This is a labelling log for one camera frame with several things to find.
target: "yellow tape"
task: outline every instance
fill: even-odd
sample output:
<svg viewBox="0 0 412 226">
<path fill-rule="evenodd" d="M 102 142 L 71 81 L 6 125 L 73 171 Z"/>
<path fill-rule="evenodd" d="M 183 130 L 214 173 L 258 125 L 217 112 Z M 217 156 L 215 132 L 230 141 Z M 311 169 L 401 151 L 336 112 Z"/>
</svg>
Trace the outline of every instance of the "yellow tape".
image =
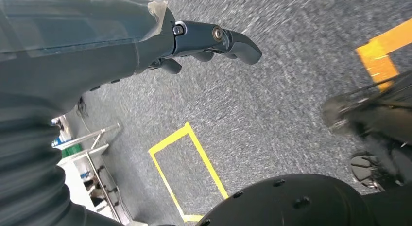
<svg viewBox="0 0 412 226">
<path fill-rule="evenodd" d="M 368 44 L 356 49 L 373 81 L 380 82 L 399 74 L 389 53 L 412 43 L 412 19 L 372 38 Z M 383 91 L 392 82 L 378 86 Z"/>
<path fill-rule="evenodd" d="M 226 190 L 223 187 L 223 184 L 221 183 L 218 175 L 216 174 L 215 169 L 213 168 L 212 164 L 209 161 L 209 158 L 207 158 L 207 155 L 205 151 L 203 150 L 202 146 L 200 145 L 199 140 L 197 139 L 196 135 L 194 134 L 194 131 L 192 127 L 190 126 L 189 122 L 185 124 L 185 127 L 188 128 L 189 131 L 189 136 L 192 139 L 197 151 L 200 154 L 200 157 L 202 157 L 203 163 L 205 163 L 207 170 L 209 170 L 210 175 L 212 176 L 213 180 L 215 181 L 216 186 L 218 187 L 220 194 L 224 199 L 228 198 L 229 195 L 227 195 Z"/>
<path fill-rule="evenodd" d="M 371 40 L 369 44 L 357 48 L 356 51 L 375 83 L 399 74 L 390 57 L 384 52 L 379 41 Z M 378 88 L 383 91 L 390 85 L 391 82 L 387 82 L 379 85 Z"/>
<path fill-rule="evenodd" d="M 218 190 L 221 193 L 222 197 L 225 198 L 225 199 L 228 198 L 229 196 L 227 195 L 227 192 L 224 189 L 222 182 L 220 181 L 218 175 L 216 174 L 215 169 L 213 168 L 212 164 L 210 163 L 210 160 L 207 157 L 206 152 L 203 150 L 203 148 L 202 148 L 199 140 L 197 139 L 197 137 L 196 137 L 192 127 L 190 126 L 189 122 L 185 123 L 184 127 L 178 129 L 176 132 L 169 135 L 167 138 L 162 140 L 160 143 L 156 144 L 154 147 L 149 149 L 149 154 L 152 157 L 154 165 L 156 166 L 157 170 L 159 171 L 160 177 L 162 178 L 163 182 L 165 183 L 166 188 L 167 188 L 170 196 L 172 197 L 172 200 L 173 200 L 174 204 L 176 205 L 176 208 L 179 211 L 179 214 L 182 217 L 183 221 L 184 222 L 188 222 L 188 221 L 198 222 L 203 218 L 202 215 L 185 215 L 183 213 L 183 210 L 180 207 L 179 203 L 177 202 L 176 196 L 174 195 L 174 193 L 173 193 L 169 183 L 167 182 L 167 179 L 166 179 L 165 175 L 163 174 L 163 171 L 160 168 L 160 165 L 157 162 L 156 157 L 155 157 L 155 153 L 163 150 L 168 145 L 176 142 L 178 139 L 182 138 L 185 135 L 189 135 L 190 139 L 193 141 L 197 151 L 200 154 L 200 157 L 203 160 L 203 163 L 205 163 L 205 165 L 207 167 L 207 170 L 209 171 L 210 175 L 212 176 L 212 179 L 215 182 L 216 186 L 218 187 Z"/>
</svg>

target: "metal rod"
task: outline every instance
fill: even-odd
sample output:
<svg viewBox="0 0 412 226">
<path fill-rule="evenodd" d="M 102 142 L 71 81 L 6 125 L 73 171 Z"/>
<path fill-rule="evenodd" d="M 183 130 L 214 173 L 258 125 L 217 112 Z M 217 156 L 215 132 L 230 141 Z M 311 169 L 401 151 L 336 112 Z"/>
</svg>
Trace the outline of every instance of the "metal rod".
<svg viewBox="0 0 412 226">
<path fill-rule="evenodd" d="M 109 207 L 110 207 L 110 210 L 111 210 L 112 213 L 113 213 L 113 216 L 115 217 L 115 219 L 116 219 L 117 222 L 121 223 L 120 217 L 119 217 L 119 215 L 117 214 L 117 212 L 116 212 L 116 210 L 115 210 L 115 207 L 113 206 L 112 201 L 111 201 L 110 198 L 109 198 L 109 193 L 107 192 L 106 188 L 104 187 L 104 184 L 103 184 L 102 180 L 100 179 L 99 174 L 97 173 L 97 169 L 96 169 L 96 167 L 94 166 L 93 161 L 91 160 L 91 157 L 90 157 L 90 155 L 89 155 L 89 152 L 85 152 L 85 155 L 86 155 L 87 160 L 88 160 L 89 163 L 90 163 L 90 166 L 91 166 L 94 174 L 96 175 L 97 181 L 99 182 L 100 186 L 102 187 L 103 195 L 104 195 L 104 197 L 106 198 L 107 203 L 109 204 Z"/>
<path fill-rule="evenodd" d="M 57 145 L 57 146 L 55 146 L 55 148 L 58 148 L 58 149 L 60 149 L 60 150 L 64 150 L 64 149 L 66 149 L 66 148 L 68 148 L 68 147 L 74 146 L 74 145 L 76 145 L 76 144 L 79 144 L 79 143 L 84 142 L 84 141 L 86 141 L 86 140 L 88 140 L 88 139 L 94 138 L 95 136 L 98 136 L 98 135 L 100 135 L 100 134 L 104 134 L 104 133 L 107 132 L 107 131 L 117 129 L 117 128 L 119 128 L 119 127 L 120 127 L 120 124 L 117 123 L 117 124 L 115 124 L 115 125 L 111 125 L 111 126 L 109 126 L 109 127 L 107 127 L 107 128 L 103 128 L 103 129 L 98 130 L 98 131 L 96 131 L 96 132 L 93 132 L 93 133 L 91 133 L 91 134 L 85 135 L 85 136 L 83 136 L 83 137 L 80 137 L 80 138 L 77 138 L 77 139 L 73 139 L 72 141 L 68 141 L 68 142 L 65 142 L 65 143 L 63 143 L 63 144 Z"/>
<path fill-rule="evenodd" d="M 384 84 L 384 83 L 389 82 L 389 81 L 392 81 L 392 80 L 396 80 L 396 79 L 398 79 L 398 78 L 400 78 L 400 77 L 403 77 L 403 76 L 406 76 L 406 75 L 408 75 L 408 74 L 411 74 L 411 72 L 412 72 L 412 70 L 408 70 L 408 71 L 406 71 L 406 72 L 404 72 L 404 73 L 400 73 L 400 74 L 398 74 L 398 75 L 395 75 L 394 77 L 391 77 L 391 78 L 389 78 L 389 79 L 385 79 L 385 80 L 382 80 L 382 81 L 380 81 L 380 82 L 373 83 L 373 84 L 370 84 L 370 85 L 368 85 L 368 86 L 364 86 L 364 87 L 358 88 L 358 89 L 356 89 L 356 90 L 353 90 L 353 91 L 351 91 L 351 92 L 345 93 L 344 95 L 347 95 L 347 96 L 353 95 L 353 94 L 358 93 L 358 92 L 360 92 L 360 91 L 367 90 L 367 89 L 372 88 L 372 87 L 376 87 L 376 86 L 378 86 L 378 85 Z"/>
<path fill-rule="evenodd" d="M 100 141 L 100 138 L 101 138 L 101 137 L 102 137 L 102 134 L 99 134 L 99 135 L 97 136 L 97 138 L 94 140 L 93 145 L 91 145 L 90 150 L 93 150 L 93 149 L 94 149 L 94 147 L 96 146 L 96 144 Z"/>
</svg>

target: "clear tape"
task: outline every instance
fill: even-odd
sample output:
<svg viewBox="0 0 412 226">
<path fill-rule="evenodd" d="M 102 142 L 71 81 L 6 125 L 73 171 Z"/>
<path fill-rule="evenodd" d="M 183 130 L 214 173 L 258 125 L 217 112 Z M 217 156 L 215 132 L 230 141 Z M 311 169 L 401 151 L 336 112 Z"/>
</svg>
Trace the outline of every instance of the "clear tape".
<svg viewBox="0 0 412 226">
<path fill-rule="evenodd" d="M 165 1 L 0 0 L 0 61 L 138 43 L 162 32 Z"/>
</svg>

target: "screw hole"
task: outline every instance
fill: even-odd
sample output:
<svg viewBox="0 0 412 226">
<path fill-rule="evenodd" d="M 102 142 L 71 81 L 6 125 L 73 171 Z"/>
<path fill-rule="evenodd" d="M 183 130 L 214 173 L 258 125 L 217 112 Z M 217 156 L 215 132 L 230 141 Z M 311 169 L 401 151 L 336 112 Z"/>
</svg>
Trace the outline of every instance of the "screw hole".
<svg viewBox="0 0 412 226">
<path fill-rule="evenodd" d="M 308 197 L 298 198 L 293 204 L 295 209 L 303 209 L 310 205 L 310 199 Z"/>
<path fill-rule="evenodd" d="M 200 226 L 208 226 L 210 224 L 210 220 L 203 221 Z"/>
<path fill-rule="evenodd" d="M 243 192 L 239 191 L 236 194 L 233 195 L 233 198 L 239 198 L 240 196 L 242 196 Z"/>
<path fill-rule="evenodd" d="M 285 184 L 285 180 L 283 179 L 275 180 L 275 182 L 273 183 L 273 187 L 279 187 L 283 184 Z"/>
</svg>

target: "metal table leg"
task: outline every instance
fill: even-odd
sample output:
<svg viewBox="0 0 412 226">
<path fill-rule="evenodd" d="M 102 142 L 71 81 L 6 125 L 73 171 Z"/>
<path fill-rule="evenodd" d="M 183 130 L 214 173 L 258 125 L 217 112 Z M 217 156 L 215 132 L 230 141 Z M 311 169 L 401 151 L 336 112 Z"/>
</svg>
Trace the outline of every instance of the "metal table leg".
<svg viewBox="0 0 412 226">
<path fill-rule="evenodd" d="M 120 223 L 121 223 L 120 217 L 119 217 L 119 215 L 117 214 L 117 212 L 116 212 L 116 210 L 115 210 L 115 207 L 113 206 L 113 203 L 112 203 L 112 201 L 111 201 L 110 198 L 109 198 L 109 193 L 107 192 L 106 188 L 104 187 L 104 184 L 103 184 L 102 180 L 101 180 L 100 177 L 99 177 L 99 174 L 97 173 L 96 166 L 94 166 L 94 163 L 93 163 L 93 161 L 92 161 L 92 159 L 91 159 L 91 157 L 90 157 L 89 152 L 86 152 L 85 155 L 86 155 L 87 160 L 89 161 L 89 164 L 90 164 L 93 172 L 95 173 L 95 175 L 96 175 L 96 177 L 97 177 L 97 181 L 99 182 L 100 186 L 102 187 L 103 195 L 104 195 L 104 197 L 106 198 L 107 203 L 109 204 L 109 207 L 110 207 L 110 210 L 112 211 L 113 216 L 115 217 L 115 219 L 116 219 L 117 222 L 120 222 Z"/>
<path fill-rule="evenodd" d="M 93 150 L 94 149 L 94 147 L 97 145 L 97 143 L 100 141 L 100 138 L 102 137 L 102 134 L 99 134 L 98 136 L 97 136 L 97 138 L 94 140 L 94 143 L 93 143 L 93 145 L 91 145 L 91 148 L 90 148 L 90 150 Z"/>
</svg>

